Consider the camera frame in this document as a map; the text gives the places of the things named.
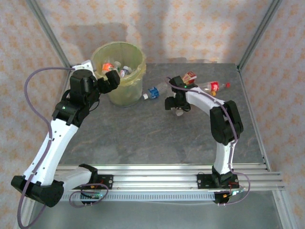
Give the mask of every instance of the red label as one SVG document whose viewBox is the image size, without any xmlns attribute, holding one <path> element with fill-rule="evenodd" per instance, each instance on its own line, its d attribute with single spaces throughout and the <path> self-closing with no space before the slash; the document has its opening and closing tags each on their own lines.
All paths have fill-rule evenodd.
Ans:
<svg viewBox="0 0 305 229">
<path fill-rule="evenodd" d="M 217 81 L 211 82 L 211 91 L 217 92 L 219 89 L 219 84 Z"/>
<path fill-rule="evenodd" d="M 111 63 L 105 63 L 102 66 L 102 70 L 109 72 L 109 71 L 113 70 L 113 65 Z"/>
<path fill-rule="evenodd" d="M 184 75 L 184 77 L 182 78 L 183 82 L 185 84 L 190 84 L 190 83 L 194 83 L 195 79 L 190 80 L 192 77 L 195 77 L 195 73 L 193 73 L 192 71 L 186 73 Z"/>
</svg>

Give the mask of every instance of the bottle label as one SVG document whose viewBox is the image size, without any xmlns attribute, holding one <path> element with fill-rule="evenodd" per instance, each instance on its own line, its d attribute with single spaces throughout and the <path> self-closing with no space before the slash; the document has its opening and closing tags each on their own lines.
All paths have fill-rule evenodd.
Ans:
<svg viewBox="0 0 305 229">
<path fill-rule="evenodd" d="M 219 83 L 217 81 L 211 82 L 211 91 L 217 92 L 219 90 Z"/>
<path fill-rule="evenodd" d="M 123 77 L 125 76 L 125 71 L 124 71 L 124 70 L 121 70 L 121 71 L 120 71 L 120 75 L 121 75 L 121 77 L 123 78 Z"/>
<path fill-rule="evenodd" d="M 192 71 L 186 73 L 184 75 L 184 77 L 182 77 L 182 80 L 185 84 L 190 84 L 190 83 L 194 83 L 195 78 L 197 78 L 197 76 L 195 75 L 195 73 L 193 73 Z"/>
<path fill-rule="evenodd" d="M 150 94 L 152 95 L 152 99 L 158 98 L 159 97 L 159 91 L 157 88 L 152 87 L 150 89 L 148 89 L 148 91 L 150 92 Z"/>
<path fill-rule="evenodd" d="M 113 70 L 113 65 L 111 63 L 105 63 L 102 66 L 102 71 L 111 71 Z"/>
</svg>

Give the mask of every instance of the white bottle cap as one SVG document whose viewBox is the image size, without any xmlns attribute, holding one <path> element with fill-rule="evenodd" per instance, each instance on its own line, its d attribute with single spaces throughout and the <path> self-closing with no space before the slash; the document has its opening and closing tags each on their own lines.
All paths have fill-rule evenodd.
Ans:
<svg viewBox="0 0 305 229">
<path fill-rule="evenodd" d="M 119 68 L 121 66 L 121 63 L 118 61 L 115 61 L 114 64 Z"/>
<path fill-rule="evenodd" d="M 181 110 L 181 109 L 176 110 L 176 115 L 177 116 L 183 115 L 183 110 Z"/>
<path fill-rule="evenodd" d="M 129 74 L 132 73 L 132 69 L 128 66 L 124 66 L 123 69 L 127 70 Z"/>
<path fill-rule="evenodd" d="M 148 95 L 146 93 L 143 94 L 143 98 L 144 98 L 144 100 L 148 99 Z"/>
</svg>

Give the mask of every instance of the metal bar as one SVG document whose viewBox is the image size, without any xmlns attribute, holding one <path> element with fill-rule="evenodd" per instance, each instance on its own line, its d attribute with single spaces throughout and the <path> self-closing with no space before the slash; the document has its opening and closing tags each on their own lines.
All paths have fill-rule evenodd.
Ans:
<svg viewBox="0 0 305 229">
<path fill-rule="evenodd" d="M 58 166 L 60 174 L 77 166 Z M 199 172 L 211 173 L 212 166 L 203 165 L 98 165 L 99 174 L 113 174 L 112 191 L 184 191 L 197 189 Z M 282 175 L 268 172 L 264 164 L 235 164 L 236 172 L 243 172 L 251 180 L 251 190 L 284 190 Z M 238 176 L 239 183 L 247 188 L 244 176 Z M 205 189 L 205 191 L 223 191 L 223 189 Z"/>
<path fill-rule="evenodd" d="M 62 202 L 69 201 L 71 193 L 64 194 L 61 197 Z M 92 201 L 90 198 L 84 198 L 80 194 L 74 194 L 71 197 L 71 200 L 84 200 Z M 196 192 L 125 192 L 118 191 L 112 192 L 110 191 L 108 195 L 105 197 L 103 201 L 213 201 L 215 200 L 215 195 L 213 192 L 205 192 L 205 191 L 196 191 Z"/>
<path fill-rule="evenodd" d="M 249 110 L 249 113 L 250 113 L 250 117 L 251 117 L 251 120 L 252 120 L 252 124 L 253 124 L 253 127 L 254 127 L 254 131 L 255 131 L 255 134 L 256 134 L 256 137 L 257 137 L 257 142 L 258 142 L 259 148 L 260 148 L 261 153 L 263 155 L 263 159 L 264 159 L 264 162 L 265 162 L 265 165 L 266 165 L 267 169 L 269 171 L 271 171 L 271 165 L 270 165 L 270 162 L 269 162 L 267 154 L 266 154 L 266 150 L 265 150 L 265 147 L 264 147 L 264 144 L 263 144 L 262 136 L 261 136 L 260 131 L 258 129 L 256 120 L 255 120 L 255 115 L 253 113 L 253 110 L 252 110 L 252 107 L 251 107 L 251 104 L 250 104 L 250 101 L 249 101 L 249 98 L 248 98 L 248 95 L 247 95 L 247 91 L 246 91 L 246 88 L 244 86 L 242 73 L 239 71 L 238 74 L 239 74 L 239 79 L 240 79 L 242 89 L 243 89 L 243 92 L 244 92 L 244 97 L 246 99 L 246 103 L 247 103 L 248 110 Z"/>
<path fill-rule="evenodd" d="M 25 197 L 21 208 L 21 221 L 24 225 L 28 225 L 31 219 L 35 201 Z M 20 229 L 17 219 L 13 226 L 14 229 Z"/>
<path fill-rule="evenodd" d="M 256 48 L 258 42 L 260 41 L 263 33 L 265 32 L 267 26 L 269 25 L 272 17 L 275 15 L 278 7 L 280 6 L 282 0 L 273 0 L 269 9 L 267 10 L 262 22 L 258 26 L 257 31 L 255 32 L 250 44 L 248 45 L 243 57 L 241 58 L 239 64 L 237 65 L 238 71 L 241 71 L 243 67 L 248 62 L 251 54 L 253 53 L 254 49 Z"/>
<path fill-rule="evenodd" d="M 112 175 L 194 175 L 200 172 L 211 173 L 212 166 L 203 165 L 92 165 L 99 174 Z M 56 174 L 75 169 L 77 166 L 58 166 Z M 266 170 L 264 164 L 234 164 L 236 172 L 261 174 Z"/>
<path fill-rule="evenodd" d="M 188 164 L 167 164 L 167 165 L 92 165 L 98 170 L 181 170 L 181 169 L 212 169 L 212 165 L 188 165 Z M 58 165 L 57 170 L 72 170 L 78 165 Z M 264 164 L 246 163 L 233 164 L 234 169 L 266 169 Z"/>
<path fill-rule="evenodd" d="M 268 172 L 266 174 L 252 174 L 248 177 L 250 180 L 282 180 L 282 175 L 280 173 Z M 240 176 L 239 181 L 247 179 L 244 176 Z M 115 175 L 115 182 L 143 182 L 143 181 L 166 181 L 166 182 L 184 182 L 184 181 L 197 181 L 196 175 L 150 175 L 150 176 L 139 176 L 139 175 Z"/>
<path fill-rule="evenodd" d="M 292 213 L 286 191 L 274 190 L 274 201 L 284 229 L 296 229 L 295 217 Z"/>
<path fill-rule="evenodd" d="M 40 6 L 36 2 L 36 0 L 26 0 L 27 4 L 29 5 L 30 9 L 32 10 L 33 14 L 37 18 L 39 24 L 41 25 L 42 29 L 44 30 L 45 34 L 49 38 L 52 46 L 54 47 L 55 51 L 57 52 L 62 64 L 65 67 L 70 67 L 70 63 L 63 52 L 59 42 L 57 41 L 50 25 L 48 24 L 45 16 L 43 15 Z"/>
</svg>

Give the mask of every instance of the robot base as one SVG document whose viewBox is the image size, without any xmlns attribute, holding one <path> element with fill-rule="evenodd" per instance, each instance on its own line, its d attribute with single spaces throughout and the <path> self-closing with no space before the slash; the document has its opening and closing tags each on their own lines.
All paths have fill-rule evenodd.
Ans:
<svg viewBox="0 0 305 229">
<path fill-rule="evenodd" d="M 212 174 L 197 174 L 198 189 L 239 188 L 238 177 L 232 172 L 219 174 L 212 167 Z"/>
</svg>

